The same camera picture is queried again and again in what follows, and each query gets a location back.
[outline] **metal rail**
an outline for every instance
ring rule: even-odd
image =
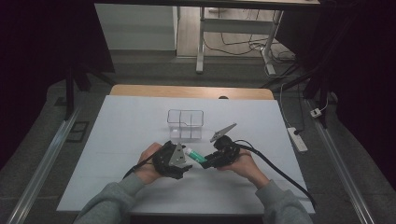
[[[46,154],[43,156],[43,159],[38,164],[38,167],[35,170],[32,179],[30,180],[22,196],[20,197],[20,200],[15,206],[14,211],[11,213],[11,216],[8,218],[7,224],[22,224],[27,218],[27,215],[29,214],[32,205],[35,202],[35,198],[41,190],[50,172],[50,169],[52,168],[53,163],[55,162],[59,152],[61,151],[64,140],[66,139],[67,134],[70,132],[82,108],[83,102],[86,98],[86,94],[87,93],[81,93],[78,95],[77,106],[74,112],[71,114],[69,120],[63,121],[61,127],[58,129],[58,132],[52,139],[52,142],[50,143]]]
[[[314,109],[309,101],[305,101],[306,105],[309,110]],[[351,174],[349,173],[346,164],[344,163],[341,154],[339,153],[337,147],[335,146],[334,141],[332,140],[331,135],[329,134],[327,129],[324,129],[321,126],[321,123],[318,119],[314,120],[315,126],[318,130],[320,138],[322,139],[327,152],[332,160],[332,164],[341,179],[341,182],[344,185],[346,192],[349,194],[349,197],[352,201],[352,204],[356,210],[356,214],[358,215],[361,223],[363,224],[374,224],[374,218],[364,201],[363,197],[361,196],[361,192],[359,191],[358,187],[356,186],[355,182]]]

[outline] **electrical outlet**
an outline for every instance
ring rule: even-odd
[[[291,141],[293,144],[296,146],[297,150],[299,152],[306,152],[308,148],[306,147],[303,138],[299,134],[295,134],[294,132],[296,131],[295,128],[288,128],[288,133],[290,136]]]

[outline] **gray sleeve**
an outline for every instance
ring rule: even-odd
[[[265,223],[312,223],[303,205],[290,190],[283,191],[271,182],[256,191],[264,205]]]
[[[145,184],[135,174],[120,183],[110,183],[81,210],[75,223],[120,223],[135,203],[134,196]]]

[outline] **black wall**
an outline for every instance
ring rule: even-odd
[[[93,3],[2,1],[0,6],[0,167],[30,130],[48,87],[71,66],[114,71]]]
[[[339,46],[331,89],[338,118],[356,136],[396,189],[395,7],[366,1]]]

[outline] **clear plastic container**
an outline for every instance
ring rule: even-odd
[[[171,109],[168,111],[168,126],[173,139],[201,139],[204,111]]]

